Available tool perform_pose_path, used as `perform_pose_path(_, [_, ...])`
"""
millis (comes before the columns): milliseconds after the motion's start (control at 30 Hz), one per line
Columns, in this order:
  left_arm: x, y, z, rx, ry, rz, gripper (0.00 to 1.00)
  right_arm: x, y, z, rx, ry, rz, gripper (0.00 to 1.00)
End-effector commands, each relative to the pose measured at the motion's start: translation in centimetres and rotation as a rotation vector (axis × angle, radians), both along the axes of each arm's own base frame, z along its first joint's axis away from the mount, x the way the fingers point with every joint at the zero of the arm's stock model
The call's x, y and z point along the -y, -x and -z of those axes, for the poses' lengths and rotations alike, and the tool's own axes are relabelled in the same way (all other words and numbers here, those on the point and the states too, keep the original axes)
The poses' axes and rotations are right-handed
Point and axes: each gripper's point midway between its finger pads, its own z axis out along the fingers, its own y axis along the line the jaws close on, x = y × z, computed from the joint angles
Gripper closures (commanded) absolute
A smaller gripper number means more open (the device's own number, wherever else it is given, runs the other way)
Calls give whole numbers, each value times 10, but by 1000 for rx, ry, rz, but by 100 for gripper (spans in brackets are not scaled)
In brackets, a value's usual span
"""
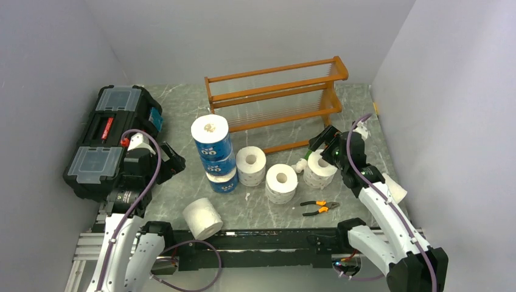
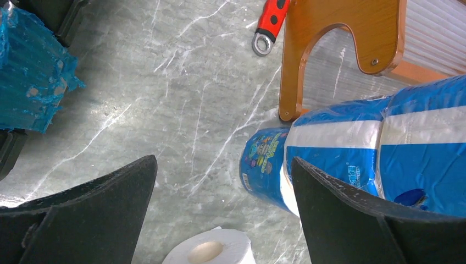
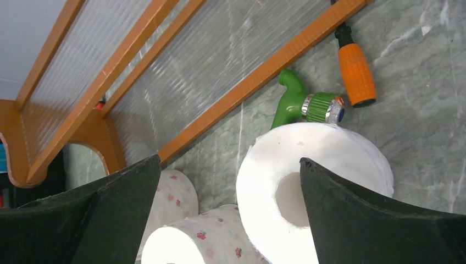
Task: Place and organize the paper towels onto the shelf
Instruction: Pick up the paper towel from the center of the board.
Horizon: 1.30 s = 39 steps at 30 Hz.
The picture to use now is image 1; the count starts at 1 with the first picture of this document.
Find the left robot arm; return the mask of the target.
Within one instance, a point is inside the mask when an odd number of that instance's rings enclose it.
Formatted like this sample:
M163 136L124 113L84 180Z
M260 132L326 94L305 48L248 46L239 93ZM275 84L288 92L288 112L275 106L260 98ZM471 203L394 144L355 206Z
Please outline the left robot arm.
M169 179L185 168L185 159L168 143L160 144L151 180L131 202L126 213L112 212L105 221L105 235L88 291L141 291L159 255L175 247L173 229L164 221L143 222L142 200L160 172Z

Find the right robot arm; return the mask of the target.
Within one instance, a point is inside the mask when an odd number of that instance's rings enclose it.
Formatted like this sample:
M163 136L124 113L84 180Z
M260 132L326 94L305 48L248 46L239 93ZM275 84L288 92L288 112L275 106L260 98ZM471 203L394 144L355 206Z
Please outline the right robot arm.
M328 126L309 140L312 152L336 167L343 184L373 215L385 239L375 235L360 218L338 223L335 244L366 256L383 274L390 291L443 291L448 255L434 248L410 223L395 202L386 178L367 162L365 142L353 131Z

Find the blue paper roll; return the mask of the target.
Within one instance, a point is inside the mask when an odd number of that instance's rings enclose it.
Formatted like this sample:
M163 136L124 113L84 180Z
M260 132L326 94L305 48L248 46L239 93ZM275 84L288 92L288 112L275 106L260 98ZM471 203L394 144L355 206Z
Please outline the blue paper roll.
M218 161L227 157L231 150L227 120L216 114L198 117L191 125L191 134L201 157Z
M212 190L217 193L232 192L239 183L237 168L234 167L227 175L214 176L206 172Z
M236 167L235 154L232 151L227 157L219 161L208 161L200 158L206 173L212 176L225 176Z

